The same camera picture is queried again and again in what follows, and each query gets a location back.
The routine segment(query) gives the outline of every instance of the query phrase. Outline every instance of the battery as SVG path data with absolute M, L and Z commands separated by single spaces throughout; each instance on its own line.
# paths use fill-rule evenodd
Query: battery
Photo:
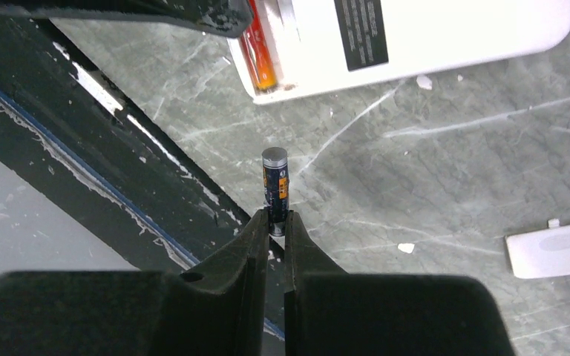
M 268 208 L 269 234 L 285 236 L 285 220 L 289 213 L 289 172 L 287 151 L 281 147 L 267 148 L 263 157 L 263 186 Z

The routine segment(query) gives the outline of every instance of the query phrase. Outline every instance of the black plastic part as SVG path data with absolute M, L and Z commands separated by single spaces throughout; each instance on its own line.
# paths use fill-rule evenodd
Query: black plastic part
M 348 274 L 285 225 L 285 348 L 302 355 L 512 356 L 499 309 L 468 277 Z
M 0 0 L 0 15 L 163 22 L 230 38 L 253 19 L 248 0 Z
M 71 60 L 55 45 L 66 48 Z M 124 110 L 116 115 L 107 112 L 75 80 L 78 72 L 74 62 L 98 77 Z M 38 137 L 0 114 L 0 161 L 133 266 L 180 272 L 181 267 L 168 257 L 165 248 L 154 243 L 159 238 L 157 234 L 173 239 L 200 261 L 230 242 L 235 230 L 241 230 L 250 220 L 208 174 L 49 21 L 0 16 L 0 90 L 115 187 L 143 217 L 156 224 L 155 230 L 152 226 L 143 230 L 134 222 L 133 211 L 126 212 L 90 191 L 58 162 L 52 163 L 55 175 L 51 175 L 46 165 L 38 164 L 43 159 L 53 161 Z M 127 115 L 138 123 L 128 120 Z M 192 179 L 186 178 L 187 174 L 163 148 Z M 217 197 L 219 205 L 212 197 Z M 276 258 L 284 258 L 277 243 L 270 240 L 269 247 Z M 268 265 L 266 318 L 277 327 L 275 334 L 282 337 L 278 328 L 284 328 L 284 264 L 274 259 Z
M 14 272 L 0 277 L 0 355 L 261 354 L 267 213 L 185 275 Z
M 302 355 L 302 319 L 298 310 L 298 291 L 308 273 L 346 274 L 309 237 L 299 213 L 290 211 L 285 223 L 285 352 Z

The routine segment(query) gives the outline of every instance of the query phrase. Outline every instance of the black label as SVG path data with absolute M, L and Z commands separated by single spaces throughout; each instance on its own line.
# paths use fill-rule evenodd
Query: black label
M 263 185 L 271 223 L 282 223 L 289 213 L 289 172 L 281 168 L 263 167 Z
M 387 63 L 381 0 L 334 0 L 348 71 Z

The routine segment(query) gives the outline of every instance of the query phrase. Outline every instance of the marble surface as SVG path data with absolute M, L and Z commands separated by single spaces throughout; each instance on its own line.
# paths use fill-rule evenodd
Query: marble surface
M 55 23 L 248 212 L 263 203 L 261 151 L 283 146 L 292 208 L 346 270 L 471 275 L 519 355 L 570 355 L 570 277 L 518 280 L 503 239 L 570 224 L 570 34 L 429 75 L 432 91 L 406 79 L 258 107 L 224 39 Z

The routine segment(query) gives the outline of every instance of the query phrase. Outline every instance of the white box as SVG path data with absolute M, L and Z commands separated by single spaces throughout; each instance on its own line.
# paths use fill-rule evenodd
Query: white box
M 570 31 L 570 0 L 256 1 L 276 90 L 255 92 L 239 41 L 229 45 L 243 86 L 259 105 L 537 53 Z M 367 13 L 367 24 L 359 23 L 369 36 L 370 24 L 382 24 L 387 63 L 348 70 L 336 4 L 363 11 L 380 5 L 382 22 Z M 350 24 L 355 17 L 350 14 Z

